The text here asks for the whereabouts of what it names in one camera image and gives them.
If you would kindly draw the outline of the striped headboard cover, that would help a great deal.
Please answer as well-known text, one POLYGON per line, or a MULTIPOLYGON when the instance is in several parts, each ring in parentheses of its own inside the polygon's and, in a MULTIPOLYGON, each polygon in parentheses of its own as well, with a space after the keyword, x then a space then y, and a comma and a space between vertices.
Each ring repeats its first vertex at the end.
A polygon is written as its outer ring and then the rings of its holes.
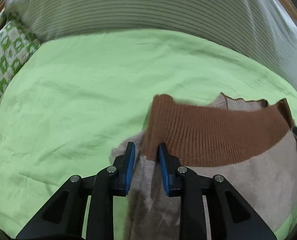
POLYGON ((205 38, 268 67, 297 91, 297 26, 279 0, 6 0, 42 41, 114 29, 205 38))

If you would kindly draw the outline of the green patterned pillow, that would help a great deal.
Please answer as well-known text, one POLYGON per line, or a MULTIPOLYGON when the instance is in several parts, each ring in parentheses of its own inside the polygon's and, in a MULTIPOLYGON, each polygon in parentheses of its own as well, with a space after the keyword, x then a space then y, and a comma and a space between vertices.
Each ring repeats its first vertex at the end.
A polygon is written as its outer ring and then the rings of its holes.
POLYGON ((1 29, 0 99, 11 80, 40 45, 40 40, 17 21, 9 21, 1 29))

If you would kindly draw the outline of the green bed sheet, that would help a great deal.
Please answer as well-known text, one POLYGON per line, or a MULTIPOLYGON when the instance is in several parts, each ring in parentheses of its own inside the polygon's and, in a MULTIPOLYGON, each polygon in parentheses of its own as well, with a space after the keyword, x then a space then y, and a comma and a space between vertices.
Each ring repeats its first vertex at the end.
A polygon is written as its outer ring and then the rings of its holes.
POLYGON ((0 100, 0 229, 15 237, 70 176, 107 167, 146 126, 155 95, 207 105, 220 93, 287 99, 297 125, 287 81, 200 37, 145 29, 44 43, 0 100))

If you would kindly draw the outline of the beige knit sweater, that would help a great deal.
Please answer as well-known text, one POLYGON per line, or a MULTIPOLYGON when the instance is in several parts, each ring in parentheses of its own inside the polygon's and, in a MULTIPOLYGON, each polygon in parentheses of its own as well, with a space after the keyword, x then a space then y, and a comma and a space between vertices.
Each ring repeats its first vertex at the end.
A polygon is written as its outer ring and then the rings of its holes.
POLYGON ((132 136, 135 172, 129 192, 124 239, 176 239, 180 200, 162 188, 157 148, 198 175, 223 175, 277 230, 297 205, 297 137, 286 100, 246 101, 220 94, 207 106, 156 95, 147 128, 132 136))

